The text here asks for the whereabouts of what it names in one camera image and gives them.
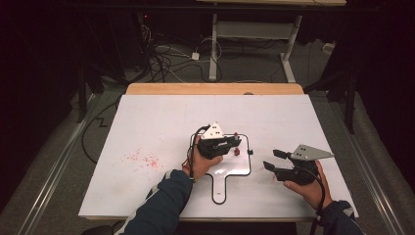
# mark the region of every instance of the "jacket sleeve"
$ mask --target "jacket sleeve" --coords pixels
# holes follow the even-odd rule
[[[173,234],[192,187],[193,182],[182,170],[167,172],[115,235]]]
[[[346,201],[333,202],[327,206],[318,223],[324,227],[324,235],[361,235],[364,234],[354,222],[354,211]]]

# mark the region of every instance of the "desk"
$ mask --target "desk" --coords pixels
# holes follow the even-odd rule
[[[211,2],[215,5],[222,3],[248,3],[248,4],[271,4],[271,5],[323,5],[323,6],[344,6],[346,0],[198,0]],[[223,22],[213,14],[211,34],[211,56],[209,66],[209,77],[211,81],[216,80],[217,59],[217,38],[218,37],[242,37],[242,38],[264,38],[264,39],[288,39],[288,46],[285,53],[280,54],[284,73],[288,82],[296,82],[290,66],[290,55],[296,42],[297,33],[300,29],[302,16],[297,16],[293,23],[247,23],[247,22]]]
[[[204,95],[204,86],[224,95]],[[128,217],[166,171],[180,168],[191,134],[202,125],[218,121],[225,132],[238,130],[250,139],[250,149],[254,151],[251,173],[226,179],[228,197],[222,205],[212,201],[210,177],[202,177],[194,186],[181,220],[311,220],[314,210],[300,195],[276,181],[263,168],[262,161],[287,166],[286,161],[272,156],[273,149],[292,152],[299,144],[308,144],[331,152],[330,147],[308,96],[300,94],[298,85],[269,84],[271,89],[266,86],[130,85],[119,104],[79,215],[90,219]],[[148,95],[152,90],[157,94]],[[288,90],[295,94],[287,95]],[[235,95],[246,92],[257,94]],[[147,166],[145,161],[157,164]],[[354,206],[336,160],[325,159],[321,164],[333,198],[347,200]]]

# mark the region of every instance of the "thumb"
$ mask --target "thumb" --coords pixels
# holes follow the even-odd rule
[[[291,191],[294,191],[298,194],[301,194],[301,192],[302,192],[301,187],[293,181],[290,181],[290,180],[284,181],[284,186],[286,188],[290,189]]]
[[[217,156],[216,158],[213,158],[210,160],[211,165],[218,165],[223,161],[223,156]]]

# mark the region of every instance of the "hand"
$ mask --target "hand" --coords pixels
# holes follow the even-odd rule
[[[195,142],[196,144],[199,142],[200,138],[201,138],[200,135],[198,135],[196,137],[196,142]],[[217,156],[217,157],[214,157],[211,160],[205,159],[204,157],[202,157],[202,155],[199,152],[198,148],[195,146],[194,153],[193,153],[193,177],[195,179],[198,179],[198,178],[204,176],[212,166],[218,165],[222,161],[223,161],[223,156]],[[190,175],[190,170],[188,169],[189,162],[186,161],[185,165],[186,166],[183,166],[183,171],[187,175]]]
[[[315,161],[318,167],[318,173],[321,181],[324,185],[324,190],[326,192],[326,198],[323,203],[323,210],[333,202],[332,196],[330,195],[329,184],[327,183],[326,175],[324,175],[323,167],[321,163]],[[321,187],[317,180],[314,180],[312,183],[307,185],[298,185],[293,181],[285,181],[284,186],[293,190],[294,192],[302,195],[306,202],[308,202],[315,210],[318,210],[318,205],[321,201]]]

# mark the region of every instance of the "table leg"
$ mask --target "table leg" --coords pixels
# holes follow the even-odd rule
[[[216,63],[217,63],[217,51],[216,51],[216,31],[217,14],[213,14],[212,31],[211,31],[211,54],[210,54],[210,66],[208,70],[208,80],[216,81]]]
[[[293,28],[291,29],[287,51],[286,53],[280,54],[281,63],[282,63],[284,73],[287,77],[288,82],[296,82],[296,80],[294,79],[293,70],[291,69],[291,66],[290,66],[289,59],[290,59],[291,51],[293,50],[293,47],[294,47],[294,43],[296,42],[297,33],[299,32],[299,29],[300,29],[301,19],[302,19],[302,16],[297,16],[296,22],[294,23]]]

